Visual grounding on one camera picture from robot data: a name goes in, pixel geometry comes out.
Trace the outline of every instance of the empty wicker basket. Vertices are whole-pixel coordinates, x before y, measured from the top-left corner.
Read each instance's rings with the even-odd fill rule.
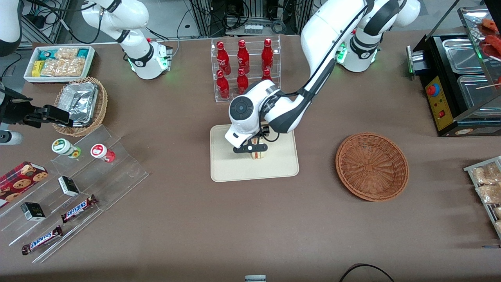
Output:
[[[400,148],[370,132],[351,135],[341,143],[336,170],[348,190],[372,202],[395,198],[409,179],[409,165]]]
[[[70,84],[78,84],[85,82],[92,82],[97,86],[99,86],[99,93],[96,101],[96,108],[94,110],[94,116],[92,118],[93,119],[92,124],[88,127],[64,127],[53,124],[57,132],[65,135],[71,135],[73,137],[82,137],[93,132],[103,123],[104,115],[106,114],[106,106],[108,105],[108,94],[106,93],[106,89],[104,89],[103,85],[99,82],[99,80],[93,77],[86,77],[83,79],[75,80],[70,82]],[[59,91],[59,95],[56,98],[56,102],[54,102],[54,106],[56,107],[59,104],[59,99],[61,98],[62,92],[63,90],[61,89],[61,91]]]

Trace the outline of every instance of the coca-cola bottle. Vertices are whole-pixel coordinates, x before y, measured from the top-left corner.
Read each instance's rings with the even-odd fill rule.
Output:
[[[249,51],[245,47],[245,40],[243,39],[238,41],[238,53],[236,57],[238,59],[238,67],[243,68],[245,73],[249,73],[251,70],[251,62],[249,60]]]
[[[217,46],[217,64],[219,65],[219,69],[223,70],[225,75],[229,75],[231,73],[231,67],[229,66],[229,56],[228,52],[224,49],[224,43],[222,41],[218,41]]]
[[[271,73],[270,69],[265,69],[263,71],[263,77],[261,78],[261,80],[269,79],[269,80],[273,81],[272,77],[270,76],[270,73]]]
[[[219,95],[221,96],[221,99],[228,99],[229,98],[229,84],[228,80],[224,77],[224,73],[222,70],[217,70],[217,90],[219,91]]]
[[[238,69],[238,78],[236,79],[236,83],[238,84],[238,93],[240,95],[249,87],[249,79],[245,75],[244,68]]]
[[[261,53],[261,69],[265,71],[267,68],[273,69],[273,49],[270,38],[265,39],[265,47]]]

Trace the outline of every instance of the red button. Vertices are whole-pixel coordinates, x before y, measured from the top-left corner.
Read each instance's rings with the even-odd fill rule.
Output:
[[[426,93],[430,96],[434,95],[435,92],[437,91],[437,89],[435,88],[435,86],[431,85],[429,86],[427,89],[426,89]]]

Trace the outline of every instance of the red cookie box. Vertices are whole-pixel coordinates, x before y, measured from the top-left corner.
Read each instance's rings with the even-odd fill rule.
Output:
[[[23,162],[0,177],[0,208],[24,193],[49,174],[41,166]]]

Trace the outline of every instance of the brown table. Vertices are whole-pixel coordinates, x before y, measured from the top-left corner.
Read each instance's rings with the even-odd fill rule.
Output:
[[[209,131],[228,124],[228,104],[213,96],[209,40],[183,41],[172,70],[146,81],[118,45],[95,45],[92,76],[109,93],[104,124],[151,175],[42,264],[0,240],[2,281],[338,281],[359,262],[399,281],[499,281],[495,231],[462,168],[500,155],[498,137],[436,137],[419,80],[407,75],[405,47],[423,32],[389,32],[364,73],[336,67],[296,129],[300,172],[291,178],[215,183]],[[282,37],[285,91],[308,78],[299,36]],[[52,104],[60,85],[26,83],[36,105]],[[25,135],[0,147],[0,173],[55,157],[58,137]],[[333,159],[347,136],[373,131],[405,153],[410,180],[395,200],[370,203],[339,181]],[[345,281],[385,281],[355,270]]]

